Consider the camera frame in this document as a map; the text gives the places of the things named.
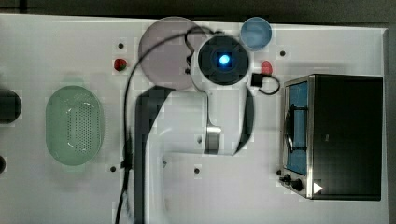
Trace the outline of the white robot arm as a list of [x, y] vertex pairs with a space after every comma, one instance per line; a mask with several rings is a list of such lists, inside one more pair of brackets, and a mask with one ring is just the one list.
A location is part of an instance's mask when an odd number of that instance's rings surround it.
[[163, 156], [233, 156], [248, 142], [254, 100], [247, 50], [226, 34], [209, 37], [191, 55], [193, 88], [155, 85], [140, 94], [134, 112], [134, 224], [168, 224]]

